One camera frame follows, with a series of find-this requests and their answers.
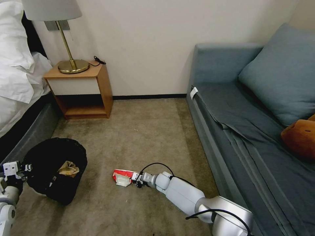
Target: carpet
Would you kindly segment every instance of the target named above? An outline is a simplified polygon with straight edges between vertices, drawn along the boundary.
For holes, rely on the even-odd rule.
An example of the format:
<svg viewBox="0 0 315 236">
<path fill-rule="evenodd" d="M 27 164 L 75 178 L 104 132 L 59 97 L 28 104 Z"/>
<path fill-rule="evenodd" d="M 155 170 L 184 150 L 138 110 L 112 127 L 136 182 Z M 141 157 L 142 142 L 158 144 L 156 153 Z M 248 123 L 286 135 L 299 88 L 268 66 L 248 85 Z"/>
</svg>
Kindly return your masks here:
<svg viewBox="0 0 315 236">
<path fill-rule="evenodd" d="M 185 220 L 157 190 L 116 186 L 112 179 L 115 168 L 140 171 L 162 162 L 206 197 L 218 195 L 185 99 L 115 101 L 110 119 L 60 119 L 53 136 L 75 139 L 87 151 L 76 196 L 61 206 L 25 184 L 11 236 L 211 235 L 209 224 Z"/>
</svg>

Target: open shelf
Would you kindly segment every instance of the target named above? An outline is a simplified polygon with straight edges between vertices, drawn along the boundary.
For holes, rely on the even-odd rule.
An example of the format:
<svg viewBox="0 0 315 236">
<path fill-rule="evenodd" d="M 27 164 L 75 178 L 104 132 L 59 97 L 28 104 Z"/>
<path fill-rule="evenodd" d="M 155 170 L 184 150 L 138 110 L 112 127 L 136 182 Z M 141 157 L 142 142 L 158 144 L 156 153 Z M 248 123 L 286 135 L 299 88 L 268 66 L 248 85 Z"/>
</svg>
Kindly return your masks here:
<svg viewBox="0 0 315 236">
<path fill-rule="evenodd" d="M 66 119 L 103 118 L 107 115 L 100 94 L 57 95 L 56 97 L 63 105 Z"/>
</svg>

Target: brass lamp base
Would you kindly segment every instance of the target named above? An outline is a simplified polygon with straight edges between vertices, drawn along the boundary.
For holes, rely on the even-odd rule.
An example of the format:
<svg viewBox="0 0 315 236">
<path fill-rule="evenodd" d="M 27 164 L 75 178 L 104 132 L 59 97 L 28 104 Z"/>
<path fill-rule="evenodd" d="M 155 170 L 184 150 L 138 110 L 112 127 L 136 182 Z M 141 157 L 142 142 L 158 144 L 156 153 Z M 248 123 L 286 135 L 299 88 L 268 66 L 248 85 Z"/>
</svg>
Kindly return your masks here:
<svg viewBox="0 0 315 236">
<path fill-rule="evenodd" d="M 90 64 L 84 60 L 73 60 L 60 62 L 58 69 L 61 73 L 64 74 L 76 74 L 83 71 L 86 71 L 90 67 Z"/>
</svg>

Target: gray sofa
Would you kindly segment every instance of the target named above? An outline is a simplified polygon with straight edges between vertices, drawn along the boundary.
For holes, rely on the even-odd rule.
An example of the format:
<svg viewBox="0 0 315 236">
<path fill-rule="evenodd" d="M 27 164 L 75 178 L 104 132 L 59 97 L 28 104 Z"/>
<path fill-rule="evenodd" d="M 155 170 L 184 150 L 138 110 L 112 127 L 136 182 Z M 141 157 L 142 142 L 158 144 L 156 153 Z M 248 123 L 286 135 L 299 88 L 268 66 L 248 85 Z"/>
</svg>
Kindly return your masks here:
<svg viewBox="0 0 315 236">
<path fill-rule="evenodd" d="M 238 81 L 262 48 L 197 44 L 189 109 L 220 195 L 253 212 L 253 235 L 315 235 L 315 166 L 287 150 L 284 126 Z"/>
</svg>

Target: table lamp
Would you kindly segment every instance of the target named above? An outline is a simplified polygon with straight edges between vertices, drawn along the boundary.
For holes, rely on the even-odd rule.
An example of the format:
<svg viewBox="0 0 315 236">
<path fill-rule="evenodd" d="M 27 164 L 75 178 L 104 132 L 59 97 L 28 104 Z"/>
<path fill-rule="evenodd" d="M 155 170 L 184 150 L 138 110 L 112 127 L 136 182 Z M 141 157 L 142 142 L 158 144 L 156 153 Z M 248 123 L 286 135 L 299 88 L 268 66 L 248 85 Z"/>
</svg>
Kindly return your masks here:
<svg viewBox="0 0 315 236">
<path fill-rule="evenodd" d="M 60 26 L 60 20 L 71 20 L 82 16 L 76 0 L 22 0 L 26 17 L 32 21 L 55 21 L 63 42 L 65 43 L 69 61 L 59 63 L 61 73 L 75 74 L 89 68 L 89 63 L 84 60 L 72 58 L 67 40 Z"/>
</svg>

